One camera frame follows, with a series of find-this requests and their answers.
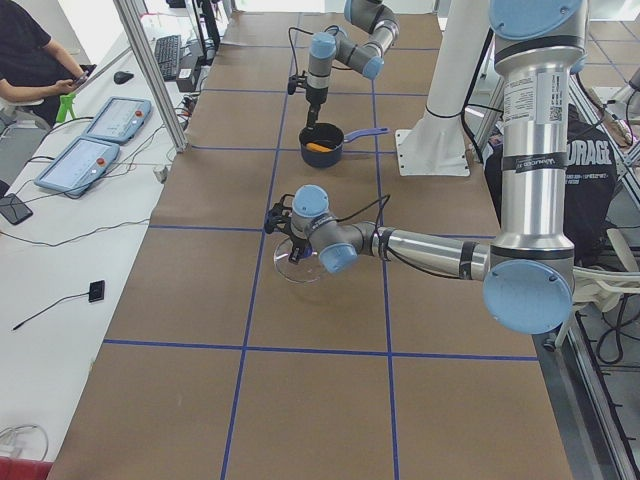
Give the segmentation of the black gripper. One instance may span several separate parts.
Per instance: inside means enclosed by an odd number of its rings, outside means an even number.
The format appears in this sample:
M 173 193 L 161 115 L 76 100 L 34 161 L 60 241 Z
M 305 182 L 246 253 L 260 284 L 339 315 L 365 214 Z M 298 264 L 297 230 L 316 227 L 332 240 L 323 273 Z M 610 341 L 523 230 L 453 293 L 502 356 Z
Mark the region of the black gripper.
M 292 222 L 288 224 L 286 230 L 292 243 L 288 261 L 290 263 L 297 263 L 298 260 L 301 261 L 307 257 L 308 239 L 305 233 L 299 230 Z
M 309 102 L 306 128 L 313 129 L 318 121 L 320 106 L 326 102 L 326 88 L 306 86 L 306 100 Z

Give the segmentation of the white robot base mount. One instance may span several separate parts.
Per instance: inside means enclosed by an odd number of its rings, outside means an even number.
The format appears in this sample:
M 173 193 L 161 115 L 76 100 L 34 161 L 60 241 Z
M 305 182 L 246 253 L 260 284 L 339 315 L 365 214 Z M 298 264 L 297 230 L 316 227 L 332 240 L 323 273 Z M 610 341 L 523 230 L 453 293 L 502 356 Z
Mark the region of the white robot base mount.
M 425 112 L 410 130 L 396 132 L 402 176 L 467 176 L 462 112 L 490 31 L 487 1 L 453 1 Z

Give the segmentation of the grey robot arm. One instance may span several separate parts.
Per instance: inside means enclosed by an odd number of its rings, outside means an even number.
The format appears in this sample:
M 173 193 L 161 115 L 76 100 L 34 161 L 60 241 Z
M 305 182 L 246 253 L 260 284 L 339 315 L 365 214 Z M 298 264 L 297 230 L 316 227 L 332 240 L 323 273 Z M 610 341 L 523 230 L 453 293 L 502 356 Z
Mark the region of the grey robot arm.
M 500 233 L 489 245 L 350 224 L 327 193 L 305 185 L 285 214 L 274 261 L 291 280 L 314 280 L 360 256 L 398 260 L 445 278 L 479 280 L 490 314 L 505 327 L 541 334 L 573 307 L 574 247 L 563 228 L 569 76 L 585 53 L 584 1 L 493 1 L 494 67 L 503 78 Z
M 326 102 L 334 61 L 374 80 L 384 66 L 384 55 L 399 36 L 394 12 L 382 1 L 347 1 L 345 19 L 369 34 L 364 44 L 357 44 L 337 25 L 312 36 L 305 80 L 309 103 L 306 130 L 313 130 L 321 106 Z

